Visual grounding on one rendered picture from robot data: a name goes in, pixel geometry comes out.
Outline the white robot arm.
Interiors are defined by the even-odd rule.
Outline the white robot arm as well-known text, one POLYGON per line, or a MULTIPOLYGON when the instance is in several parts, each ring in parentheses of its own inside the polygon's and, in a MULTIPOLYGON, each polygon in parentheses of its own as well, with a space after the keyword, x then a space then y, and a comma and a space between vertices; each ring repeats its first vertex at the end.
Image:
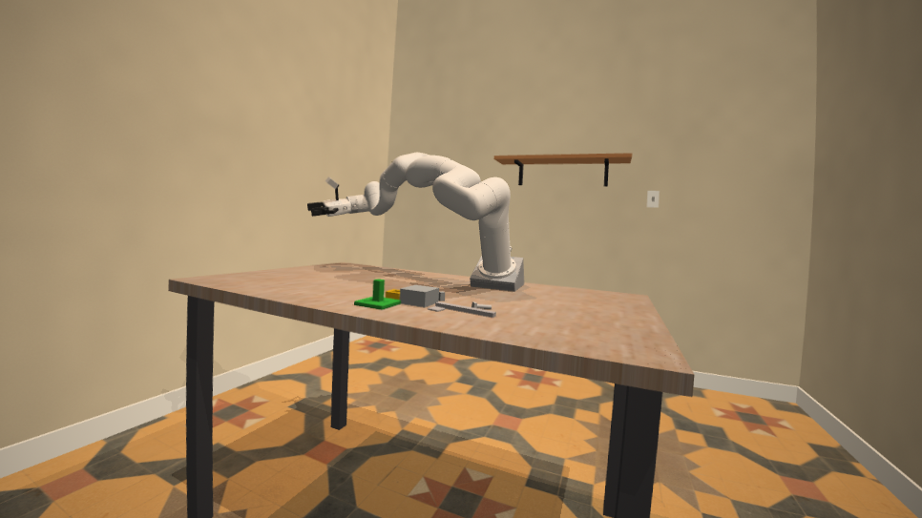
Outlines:
POLYGON ((380 183, 372 181, 363 195, 349 197, 351 214, 384 214, 393 206, 398 188, 405 181, 418 188, 432 185, 436 199, 443 206, 463 218, 479 220, 483 261, 480 261, 478 269, 483 276, 498 279, 514 272, 516 265, 511 259, 512 247, 509 249, 511 194, 506 181, 499 177, 481 181, 472 169, 438 155, 401 155, 381 174, 380 183))

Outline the grey flat bar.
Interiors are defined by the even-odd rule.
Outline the grey flat bar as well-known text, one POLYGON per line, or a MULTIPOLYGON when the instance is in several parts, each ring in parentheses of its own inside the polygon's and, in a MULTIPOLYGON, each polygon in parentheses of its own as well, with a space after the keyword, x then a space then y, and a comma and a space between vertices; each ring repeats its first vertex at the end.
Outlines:
POLYGON ((483 309, 478 309, 478 308, 472 308, 472 307, 468 307, 468 306, 462 306, 462 305, 457 305, 457 304, 451 304, 451 303, 446 303, 446 302, 441 302, 441 301, 436 302, 436 303, 435 303, 435 306, 437 306, 437 307, 442 307, 442 308, 446 308, 446 309, 450 309, 450 310, 454 310, 454 311, 460 311, 460 312, 470 313, 470 314, 474 314, 474 315, 480 315, 480 316, 490 317, 490 318, 496 317, 496 312, 494 312, 494 311, 483 310, 483 309))

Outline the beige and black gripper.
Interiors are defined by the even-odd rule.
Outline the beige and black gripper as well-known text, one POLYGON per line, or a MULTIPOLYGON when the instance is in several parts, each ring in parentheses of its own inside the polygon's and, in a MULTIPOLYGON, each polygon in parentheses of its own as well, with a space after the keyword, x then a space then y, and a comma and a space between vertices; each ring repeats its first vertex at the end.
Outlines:
POLYGON ((339 201, 336 199, 325 200, 324 202, 319 203, 307 203, 307 209, 308 211, 311 211, 311 216, 313 217, 321 216, 322 214, 327 215, 328 217, 333 217, 343 214, 351 214, 351 202, 349 197, 346 197, 346 199, 339 199, 339 201))

